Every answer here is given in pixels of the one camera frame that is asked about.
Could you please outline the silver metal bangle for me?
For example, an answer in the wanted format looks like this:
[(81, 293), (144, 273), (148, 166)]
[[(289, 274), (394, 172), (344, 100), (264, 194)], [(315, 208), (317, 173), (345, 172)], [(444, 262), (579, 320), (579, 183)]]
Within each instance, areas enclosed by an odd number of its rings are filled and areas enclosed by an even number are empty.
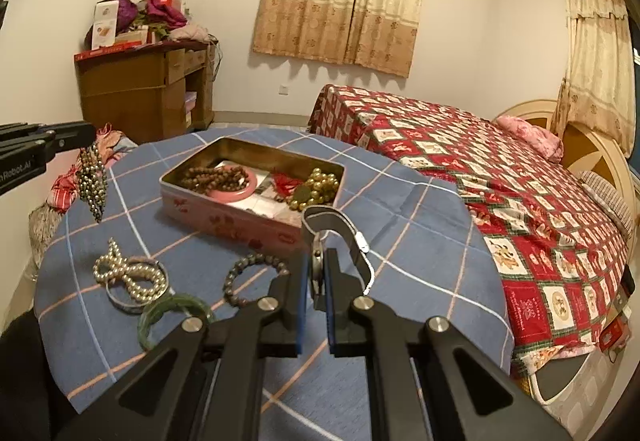
[(169, 275), (163, 265), (149, 258), (127, 259), (115, 276), (104, 284), (106, 295), (116, 309), (141, 314), (145, 307), (169, 291)]

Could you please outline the pink jade bangle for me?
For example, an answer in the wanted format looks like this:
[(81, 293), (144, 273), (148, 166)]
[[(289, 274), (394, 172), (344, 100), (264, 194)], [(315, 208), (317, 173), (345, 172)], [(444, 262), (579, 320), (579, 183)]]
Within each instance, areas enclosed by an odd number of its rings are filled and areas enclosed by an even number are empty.
[(235, 202), (252, 195), (256, 187), (257, 176), (252, 170), (224, 164), (213, 169), (205, 194), (218, 201)]

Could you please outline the red string tassel charm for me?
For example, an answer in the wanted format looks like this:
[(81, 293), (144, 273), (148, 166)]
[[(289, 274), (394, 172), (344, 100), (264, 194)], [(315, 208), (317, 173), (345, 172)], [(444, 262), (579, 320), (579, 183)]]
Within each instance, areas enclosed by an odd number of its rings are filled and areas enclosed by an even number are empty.
[(292, 178), (292, 176), (281, 172), (273, 172), (271, 179), (273, 190), (283, 199), (292, 196), (297, 187), (303, 184), (302, 180)]

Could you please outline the pile of clothes on floor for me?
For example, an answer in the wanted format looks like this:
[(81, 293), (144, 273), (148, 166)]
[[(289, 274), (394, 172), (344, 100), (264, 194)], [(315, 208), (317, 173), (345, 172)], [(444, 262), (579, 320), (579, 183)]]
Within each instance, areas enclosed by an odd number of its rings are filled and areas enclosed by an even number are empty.
[(78, 153), (70, 170), (55, 179), (47, 199), (28, 216), (29, 244), (32, 250), (30, 265), (35, 271), (41, 267), (58, 224), (76, 200), (87, 205), (94, 222), (103, 221), (106, 169), (136, 147), (137, 144), (127, 138), (124, 132), (113, 129), (107, 123), (96, 131), (96, 141), (88, 149)]

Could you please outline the brown wooden desk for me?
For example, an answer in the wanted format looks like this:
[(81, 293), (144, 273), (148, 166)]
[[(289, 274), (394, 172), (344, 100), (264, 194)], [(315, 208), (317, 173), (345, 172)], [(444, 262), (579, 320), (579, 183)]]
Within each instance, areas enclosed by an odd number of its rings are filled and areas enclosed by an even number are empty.
[(75, 63), (82, 117), (137, 143), (205, 130), (214, 120), (217, 45), (146, 44)]

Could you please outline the blue plaid tablecloth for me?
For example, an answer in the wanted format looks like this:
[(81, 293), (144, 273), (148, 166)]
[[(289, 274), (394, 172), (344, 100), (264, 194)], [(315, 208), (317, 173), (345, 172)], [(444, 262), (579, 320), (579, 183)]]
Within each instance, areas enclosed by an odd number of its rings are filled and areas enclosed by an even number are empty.
[(514, 336), (494, 260), (451, 183), (427, 178), (380, 155), (330, 138), (279, 129), (212, 129), (135, 148), (106, 172), (104, 218), (93, 221), (76, 202), (44, 255), (35, 314), (49, 369), (75, 409), (85, 409), (142, 354), (137, 319), (116, 309), (92, 273), (115, 241), (125, 256), (160, 261), (170, 286), (209, 303), (220, 319), (234, 311), (222, 300), (233, 263), (253, 250), (286, 256), (290, 231), (252, 236), (221, 219), (209, 236), (164, 211), (160, 178), (204, 145), (229, 138), (339, 164), (345, 170), (336, 205), (370, 246), (371, 295), (402, 317), (447, 317), (500, 369), (508, 369)]

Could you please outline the flat red box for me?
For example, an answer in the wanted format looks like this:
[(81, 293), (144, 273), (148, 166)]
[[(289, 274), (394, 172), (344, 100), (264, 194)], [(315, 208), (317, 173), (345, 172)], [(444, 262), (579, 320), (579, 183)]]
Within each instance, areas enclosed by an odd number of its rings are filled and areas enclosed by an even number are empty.
[(74, 62), (78, 63), (78, 62), (81, 62), (82, 60), (90, 60), (90, 58), (122, 53), (131, 49), (140, 48), (140, 46), (142, 45), (143, 43), (140, 40), (137, 40), (137, 41), (115, 43), (114, 45), (111, 45), (111, 46), (101, 46), (99, 49), (84, 51), (84, 52), (75, 54)]

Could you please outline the white product box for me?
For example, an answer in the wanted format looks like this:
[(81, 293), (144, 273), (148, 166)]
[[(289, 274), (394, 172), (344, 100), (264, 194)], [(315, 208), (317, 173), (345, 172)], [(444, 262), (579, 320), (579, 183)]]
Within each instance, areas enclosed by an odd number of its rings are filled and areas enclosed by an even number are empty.
[(115, 43), (119, 2), (103, 1), (94, 8), (91, 49), (108, 48)]

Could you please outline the printed paper in tin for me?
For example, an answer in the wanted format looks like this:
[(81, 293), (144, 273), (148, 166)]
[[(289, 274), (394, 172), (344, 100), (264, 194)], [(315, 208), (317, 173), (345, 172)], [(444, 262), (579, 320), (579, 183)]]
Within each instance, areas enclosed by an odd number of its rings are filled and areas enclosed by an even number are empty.
[[(221, 161), (218, 166), (223, 166), (224, 164), (233, 164), (233, 166), (237, 165), (236, 162), (225, 160)], [(257, 187), (255, 192), (247, 198), (235, 202), (222, 202), (212, 198), (213, 200), (236, 209), (254, 213), (256, 216), (264, 216), (265, 218), (274, 221), (292, 225), (298, 225), (300, 223), (299, 213), (291, 210), (288, 205), (288, 200), (291, 196), (283, 199), (273, 190), (271, 179), (273, 172), (255, 167), (248, 167), (245, 166), (245, 164), (238, 165), (243, 166), (246, 169), (250, 169), (256, 174)]]

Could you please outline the red patterned bedspread bed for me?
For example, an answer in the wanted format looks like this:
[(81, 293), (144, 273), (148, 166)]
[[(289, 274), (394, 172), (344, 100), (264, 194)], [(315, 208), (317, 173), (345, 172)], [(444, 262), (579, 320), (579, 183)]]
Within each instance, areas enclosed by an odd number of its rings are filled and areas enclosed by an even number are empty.
[(631, 238), (584, 191), (582, 172), (495, 121), (356, 86), (325, 86), (309, 129), (454, 183), (502, 280), (516, 373), (599, 346)]

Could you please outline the magenta cloth bundle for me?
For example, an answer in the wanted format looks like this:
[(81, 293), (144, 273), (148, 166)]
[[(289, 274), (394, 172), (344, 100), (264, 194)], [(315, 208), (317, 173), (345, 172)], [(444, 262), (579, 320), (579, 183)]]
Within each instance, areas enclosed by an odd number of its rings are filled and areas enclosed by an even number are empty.
[(161, 0), (146, 0), (145, 11), (150, 23), (165, 24), (169, 30), (181, 28), (188, 23), (180, 11)]

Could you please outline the pink metal tin box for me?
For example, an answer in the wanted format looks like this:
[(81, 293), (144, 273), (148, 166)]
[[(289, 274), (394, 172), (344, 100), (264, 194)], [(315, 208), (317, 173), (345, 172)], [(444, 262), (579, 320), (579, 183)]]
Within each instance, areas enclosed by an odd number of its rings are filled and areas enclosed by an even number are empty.
[(345, 168), (239, 138), (216, 138), (160, 177), (168, 216), (262, 253), (302, 245), (306, 202), (333, 205)]

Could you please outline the striped grey pillow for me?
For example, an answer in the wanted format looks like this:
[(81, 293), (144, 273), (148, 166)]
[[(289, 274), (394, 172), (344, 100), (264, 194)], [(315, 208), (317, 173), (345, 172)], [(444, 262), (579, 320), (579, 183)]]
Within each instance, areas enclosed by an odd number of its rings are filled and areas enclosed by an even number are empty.
[(616, 188), (600, 174), (583, 171), (578, 181), (589, 197), (605, 212), (620, 230), (624, 239), (630, 239), (634, 231), (631, 208)]

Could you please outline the cream wooden headboard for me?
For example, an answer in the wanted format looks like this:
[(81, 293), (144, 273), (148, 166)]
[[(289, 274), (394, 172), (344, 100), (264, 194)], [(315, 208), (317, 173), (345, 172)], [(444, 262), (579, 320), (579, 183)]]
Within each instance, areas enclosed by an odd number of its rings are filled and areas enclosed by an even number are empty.
[[(504, 110), (499, 116), (514, 116), (538, 127), (551, 129), (556, 102), (554, 100), (533, 100), (516, 104)], [(580, 123), (569, 123), (563, 134), (564, 156), (562, 166), (578, 175), (591, 170), (610, 182), (631, 212), (631, 219), (638, 222), (637, 197), (634, 180), (620, 146), (609, 136), (588, 129)]]

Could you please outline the beige curtain right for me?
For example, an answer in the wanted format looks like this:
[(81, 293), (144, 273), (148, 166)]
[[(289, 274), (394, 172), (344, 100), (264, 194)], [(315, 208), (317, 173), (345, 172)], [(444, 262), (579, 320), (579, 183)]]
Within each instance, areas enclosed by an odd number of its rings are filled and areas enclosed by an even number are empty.
[(565, 0), (568, 57), (552, 129), (571, 123), (603, 133), (625, 157), (636, 141), (636, 84), (624, 0)]

